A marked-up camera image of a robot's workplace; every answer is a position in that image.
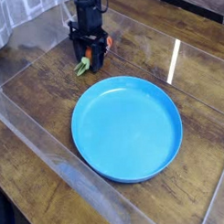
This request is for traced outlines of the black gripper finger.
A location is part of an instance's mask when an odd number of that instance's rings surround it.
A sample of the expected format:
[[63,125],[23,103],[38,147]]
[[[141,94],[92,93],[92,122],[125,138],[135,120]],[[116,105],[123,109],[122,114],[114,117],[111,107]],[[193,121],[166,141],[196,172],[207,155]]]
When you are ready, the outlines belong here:
[[93,72],[97,72],[102,68],[105,51],[106,43],[103,41],[91,45],[91,70]]
[[86,46],[82,39],[75,39],[73,41],[74,53],[78,62],[85,56]]

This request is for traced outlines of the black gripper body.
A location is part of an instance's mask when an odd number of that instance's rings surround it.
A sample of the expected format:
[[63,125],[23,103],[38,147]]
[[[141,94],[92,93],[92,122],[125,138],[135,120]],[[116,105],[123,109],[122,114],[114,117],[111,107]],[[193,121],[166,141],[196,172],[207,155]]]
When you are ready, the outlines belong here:
[[107,47],[107,37],[109,34],[101,27],[96,27],[91,31],[83,30],[77,22],[69,21],[69,38],[74,41],[75,39],[82,39],[86,47],[90,47],[93,43],[103,41]]

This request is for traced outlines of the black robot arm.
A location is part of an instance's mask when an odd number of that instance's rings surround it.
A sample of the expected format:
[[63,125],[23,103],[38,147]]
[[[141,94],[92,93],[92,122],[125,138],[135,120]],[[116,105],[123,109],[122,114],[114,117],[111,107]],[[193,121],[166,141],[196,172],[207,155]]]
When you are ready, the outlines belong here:
[[69,38],[73,42],[78,76],[91,69],[97,72],[104,64],[104,57],[112,46],[112,38],[102,29],[101,0],[74,0],[77,21],[69,21]]

